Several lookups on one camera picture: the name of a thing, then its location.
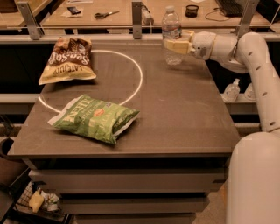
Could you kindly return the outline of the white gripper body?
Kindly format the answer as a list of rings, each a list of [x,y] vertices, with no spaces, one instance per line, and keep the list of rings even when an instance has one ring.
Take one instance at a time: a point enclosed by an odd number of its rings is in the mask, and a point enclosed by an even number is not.
[[[195,33],[192,38],[191,55],[200,60],[209,60],[216,34],[209,31]]]

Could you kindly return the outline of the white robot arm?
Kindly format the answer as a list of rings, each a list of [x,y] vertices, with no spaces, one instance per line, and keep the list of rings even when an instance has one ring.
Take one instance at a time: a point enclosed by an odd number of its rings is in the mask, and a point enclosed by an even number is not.
[[[243,137],[232,152],[226,224],[280,224],[280,78],[266,40],[256,32],[238,38],[184,31],[181,38],[165,39],[164,47],[250,75],[261,130]]]

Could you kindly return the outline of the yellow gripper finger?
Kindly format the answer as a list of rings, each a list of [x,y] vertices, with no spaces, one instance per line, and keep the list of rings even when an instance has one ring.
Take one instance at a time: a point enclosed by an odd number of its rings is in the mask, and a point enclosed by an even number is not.
[[[165,39],[164,47],[179,54],[189,54],[195,52],[193,44],[187,40]]]
[[[194,37],[195,32],[194,31],[190,31],[190,30],[182,30],[181,31],[181,38],[183,40],[187,40],[187,41],[192,41],[193,37]]]

